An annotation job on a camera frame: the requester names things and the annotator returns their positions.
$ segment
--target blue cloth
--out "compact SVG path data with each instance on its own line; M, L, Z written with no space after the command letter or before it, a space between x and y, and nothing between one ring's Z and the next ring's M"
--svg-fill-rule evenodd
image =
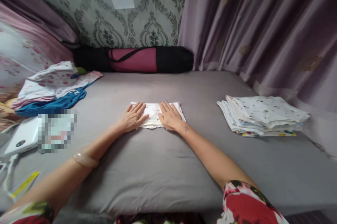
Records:
M34 117L39 113L62 113L63 109L72 108L78 101L85 98L87 91L84 89L93 83L94 82L91 82L86 86L78 88L75 91L67 93L63 97L52 101L38 101L30 103L16 110L15 113L23 117Z

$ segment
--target wallpaper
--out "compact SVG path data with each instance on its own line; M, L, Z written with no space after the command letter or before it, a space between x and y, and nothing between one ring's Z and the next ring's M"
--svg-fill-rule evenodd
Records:
M177 45L185 0L134 0L116 10L111 0L45 0L93 47Z

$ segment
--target bracelet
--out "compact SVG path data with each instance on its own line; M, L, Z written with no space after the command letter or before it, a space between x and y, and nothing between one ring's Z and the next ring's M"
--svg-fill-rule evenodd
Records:
M98 161L82 153L75 153L74 160L78 162L80 165L87 167L87 168L96 168L99 164Z

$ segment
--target yoga mat bag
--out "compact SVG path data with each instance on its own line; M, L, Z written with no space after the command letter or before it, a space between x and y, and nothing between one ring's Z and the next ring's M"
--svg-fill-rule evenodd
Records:
M193 67L193 53L184 47L80 47L73 52L76 66L87 71L181 73Z

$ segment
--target mattress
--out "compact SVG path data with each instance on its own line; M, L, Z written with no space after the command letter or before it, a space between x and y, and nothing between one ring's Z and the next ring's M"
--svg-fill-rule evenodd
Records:
M220 107L225 96L256 93L230 72L184 74L105 73L74 107L77 125L67 149L22 154L14 171L19 185L34 171L37 181L117 122L132 101L181 104L186 121L231 156L284 215L337 206L336 163L310 140L244 138L230 131ZM139 128L121 136L78 188L66 209L132 214L219 210L223 194L188 144L164 128ZM0 210L11 206L0 193Z

